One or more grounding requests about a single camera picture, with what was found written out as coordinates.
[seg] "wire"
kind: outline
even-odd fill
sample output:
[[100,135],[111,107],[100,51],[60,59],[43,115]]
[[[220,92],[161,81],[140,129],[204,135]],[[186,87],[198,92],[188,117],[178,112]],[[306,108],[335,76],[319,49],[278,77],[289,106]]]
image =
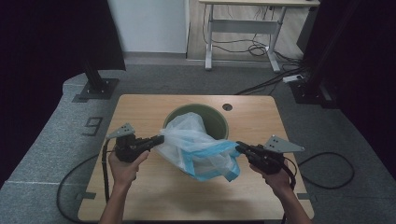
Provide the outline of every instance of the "wire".
[[230,6],[229,5],[227,5],[227,12],[228,12],[228,15],[231,17],[231,19],[233,19],[233,16],[230,13]]
[[272,95],[272,93],[274,92],[274,90],[276,89],[277,84],[279,84],[280,81],[278,81],[274,87],[272,88],[272,90],[270,92],[268,92],[268,95]]
[[[256,38],[256,36],[257,36],[257,34],[255,34],[255,35],[253,36],[253,39],[251,40],[252,45],[250,45],[250,46],[247,48],[247,50],[248,50],[248,52],[249,52],[251,55],[253,55],[253,56],[262,56],[262,55],[264,55],[264,54],[267,53],[267,49],[266,49],[267,46],[264,45],[263,43],[260,43],[260,42],[258,42],[258,41],[255,41],[254,39]],[[253,50],[255,50],[255,49],[259,49],[262,53],[260,53],[260,54],[253,53]]]
[[108,189],[108,174],[107,174],[107,163],[106,163],[106,155],[107,155],[107,146],[108,142],[110,139],[107,139],[105,144],[103,145],[102,148],[102,170],[103,170],[103,179],[105,183],[105,198],[106,198],[106,203],[108,202],[110,198],[110,193]]
[[259,9],[257,10],[256,14],[254,14],[253,20],[257,20],[259,18],[259,15],[262,13],[262,8],[263,7],[258,7]]
[[306,162],[311,161],[312,159],[314,159],[314,158],[316,158],[316,157],[318,157],[318,156],[322,156],[322,155],[335,155],[335,156],[340,157],[340,158],[343,159],[344,161],[346,161],[346,163],[350,166],[350,169],[351,169],[351,171],[352,171],[351,176],[349,177],[349,179],[348,179],[346,182],[344,182],[344,183],[342,183],[342,184],[340,184],[340,185],[337,185],[337,186],[332,186],[332,187],[328,187],[328,186],[323,186],[323,185],[317,184],[317,183],[315,183],[314,181],[312,181],[311,179],[307,178],[306,176],[301,175],[301,177],[302,177],[305,181],[307,181],[308,183],[310,183],[310,184],[312,184],[312,185],[314,185],[314,186],[316,186],[316,187],[318,187],[318,188],[321,188],[321,189],[340,189],[340,188],[346,186],[347,184],[349,184],[349,183],[353,180],[353,178],[355,177],[355,169],[353,168],[352,163],[351,163],[347,158],[345,158],[344,156],[342,156],[342,155],[340,155],[340,154],[338,154],[338,153],[336,153],[336,152],[322,152],[322,153],[319,153],[319,154],[317,154],[317,155],[314,155],[314,156],[312,156],[312,157],[306,159],[305,161],[302,161],[302,162],[298,163],[298,165],[299,165],[299,166],[302,166],[302,165],[304,165]]
[[291,164],[293,164],[293,166],[294,166],[294,176],[296,176],[297,175],[297,166],[296,166],[296,163],[294,163],[291,159],[289,159],[289,158],[286,158],[286,157],[284,157],[286,160],[288,160],[289,162],[291,162]]
[[261,83],[259,85],[256,85],[254,87],[245,89],[243,91],[239,91],[235,95],[241,95],[241,94],[244,94],[244,93],[251,94],[252,93],[251,91],[255,91],[257,89],[260,89],[260,88],[263,88],[263,87],[266,87],[266,86],[274,85],[274,84],[278,83],[279,81],[281,81],[283,77],[290,76],[290,75],[293,75],[293,74],[299,74],[299,73],[303,72],[304,70],[305,70],[305,68],[296,68],[296,69],[291,69],[289,71],[285,71],[285,72],[277,75],[276,77],[270,78],[269,80],[267,80],[267,81],[265,81],[265,82],[263,82],[263,83]]
[[61,183],[59,184],[59,188],[58,191],[56,193],[56,206],[58,207],[59,212],[61,213],[61,215],[66,218],[67,220],[71,221],[71,222],[75,222],[75,223],[97,223],[97,222],[83,222],[80,220],[75,220],[71,217],[69,217],[64,210],[61,207],[61,191],[62,188],[64,186],[64,182],[66,181],[67,177],[69,177],[75,170],[77,170],[78,167],[80,167],[81,165],[83,165],[84,163],[86,163],[87,161],[90,161],[96,157],[98,157],[99,154],[96,154],[92,157],[89,157],[87,160],[83,161],[82,163],[80,163],[79,165],[77,165],[75,168],[73,168],[69,173],[67,173],[67,175],[62,179]]
[[[297,173],[297,167],[295,166],[294,162],[291,161],[291,163],[293,163],[294,168],[296,169],[295,173]],[[296,186],[296,177],[295,177],[295,175],[291,172],[291,170],[289,169],[289,167],[285,163],[281,163],[280,165],[281,165],[282,169],[285,170],[286,173],[289,175],[289,177],[290,177],[290,188],[292,190],[294,190],[294,187]],[[281,224],[284,224],[284,223],[286,223],[286,213],[283,214],[282,221],[281,221]]]

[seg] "human hand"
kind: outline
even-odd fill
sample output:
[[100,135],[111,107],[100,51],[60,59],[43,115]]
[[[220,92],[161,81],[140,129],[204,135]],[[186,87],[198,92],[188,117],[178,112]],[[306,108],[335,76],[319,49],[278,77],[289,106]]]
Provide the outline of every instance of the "human hand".
[[134,162],[120,161],[113,151],[108,156],[111,174],[113,174],[114,186],[129,188],[132,181],[136,179],[136,172],[139,171],[139,164],[145,161],[149,156],[148,151],[144,151]]
[[272,188],[276,197],[279,198],[284,196],[284,194],[286,193],[292,192],[292,189],[290,187],[290,177],[285,170],[280,169],[279,173],[274,175],[268,175],[252,164],[250,164],[249,166],[253,171],[262,175],[262,178],[264,178],[265,182]]

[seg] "person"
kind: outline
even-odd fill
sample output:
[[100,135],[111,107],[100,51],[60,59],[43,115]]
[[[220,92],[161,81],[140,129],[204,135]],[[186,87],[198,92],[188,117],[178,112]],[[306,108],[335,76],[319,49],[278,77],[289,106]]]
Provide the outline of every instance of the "person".
[[259,168],[250,164],[250,168],[261,174],[265,182],[272,188],[275,196],[280,200],[285,211],[288,223],[291,224],[312,224],[305,210],[298,201],[296,195],[290,187],[289,175],[285,170],[281,169],[275,175],[267,175]]
[[139,165],[149,156],[149,152],[145,151],[134,161],[120,161],[116,153],[112,151],[108,156],[111,174],[113,174],[114,184],[110,198],[106,204],[105,210],[100,217],[100,224],[121,223],[125,206],[126,196],[132,182],[136,179],[136,173],[139,171]]
[[[145,161],[148,156],[149,152],[145,151],[134,162],[129,163],[120,161],[114,151],[110,153],[108,156],[108,162],[110,163],[111,174],[113,174],[114,185],[105,210],[100,218],[100,224],[114,224],[122,222],[128,190],[131,187],[132,182],[136,179],[136,173],[139,171],[139,164]],[[282,203],[288,223],[312,223],[291,189],[289,176],[284,170],[281,170],[275,175],[267,175],[251,164],[250,168],[261,174],[262,178],[264,178],[266,183],[272,188],[275,196]]]

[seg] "black stand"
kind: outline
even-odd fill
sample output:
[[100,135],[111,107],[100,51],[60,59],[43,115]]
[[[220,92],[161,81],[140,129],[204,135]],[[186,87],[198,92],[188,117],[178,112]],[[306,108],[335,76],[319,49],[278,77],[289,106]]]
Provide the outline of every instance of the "black stand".
[[73,103],[86,103],[90,99],[108,100],[116,89],[119,80],[117,78],[101,78],[96,69],[92,69],[90,63],[84,60],[82,63],[88,82],[80,94],[73,99]]
[[314,92],[308,91],[306,83],[302,82],[291,82],[290,88],[297,104],[321,105],[324,108],[337,108],[336,102],[322,85]]

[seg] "plastic bag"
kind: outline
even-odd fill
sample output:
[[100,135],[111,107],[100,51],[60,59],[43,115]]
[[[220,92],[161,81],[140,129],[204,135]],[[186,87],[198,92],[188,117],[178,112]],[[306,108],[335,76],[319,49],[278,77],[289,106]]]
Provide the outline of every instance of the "plastic bag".
[[232,181],[239,176],[237,144],[208,135],[201,116],[192,112],[177,116],[160,134],[164,143],[155,150],[193,178],[205,181],[223,175]]

